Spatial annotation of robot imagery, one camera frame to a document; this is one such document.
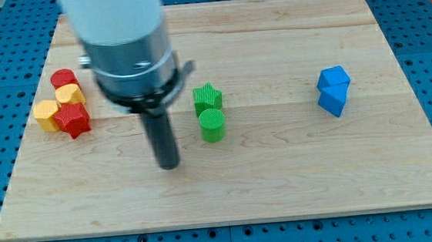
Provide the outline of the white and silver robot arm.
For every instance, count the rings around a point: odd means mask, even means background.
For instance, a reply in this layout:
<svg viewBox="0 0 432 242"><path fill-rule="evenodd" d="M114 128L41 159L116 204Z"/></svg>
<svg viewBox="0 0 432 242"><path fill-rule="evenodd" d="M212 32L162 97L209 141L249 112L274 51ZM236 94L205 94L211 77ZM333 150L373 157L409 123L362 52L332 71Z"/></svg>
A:
<svg viewBox="0 0 432 242"><path fill-rule="evenodd" d="M164 113L195 63L178 63L162 0L57 2L83 45L83 63L93 71L104 96L130 113Z"/></svg>

